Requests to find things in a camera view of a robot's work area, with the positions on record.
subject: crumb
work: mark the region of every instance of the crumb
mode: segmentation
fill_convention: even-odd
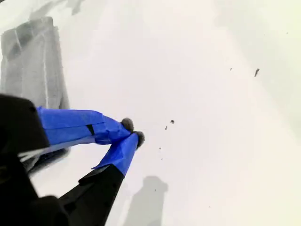
[[[260,70],[260,69],[259,69],[259,68],[257,68],[257,70],[256,70],[256,72],[255,72],[255,76],[254,76],[255,78],[256,78],[256,76],[257,76],[257,74],[258,74],[259,70]]]

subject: dark speck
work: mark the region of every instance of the dark speck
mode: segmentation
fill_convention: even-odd
[[[254,76],[255,78],[256,78],[256,76],[257,76],[257,74],[258,74],[259,70],[260,70],[260,69],[259,69],[259,68],[257,68],[257,70],[256,70],[256,72],[255,72],[255,76]]]

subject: blue tape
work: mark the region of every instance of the blue tape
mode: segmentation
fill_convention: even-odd
[[[129,137],[113,143],[104,158],[93,169],[113,164],[125,176],[137,149],[138,140],[138,135],[133,133]]]
[[[85,137],[100,145],[112,144],[131,133],[120,122],[96,111],[37,109],[42,126],[51,145],[67,143]],[[87,125],[92,125],[94,135]]]

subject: gray fabric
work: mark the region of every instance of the gray fabric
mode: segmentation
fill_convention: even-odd
[[[27,98],[36,107],[69,108],[58,32],[51,17],[31,20],[4,32],[1,49],[1,93]],[[29,159],[24,166],[30,170],[38,160],[39,157]]]

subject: white surface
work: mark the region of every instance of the white surface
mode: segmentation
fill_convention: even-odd
[[[46,2],[1,3],[0,31]],[[47,14],[71,108],[128,116],[146,135],[108,226],[300,225],[300,1],[75,4]],[[74,147],[32,178],[38,193],[64,194],[107,149]]]

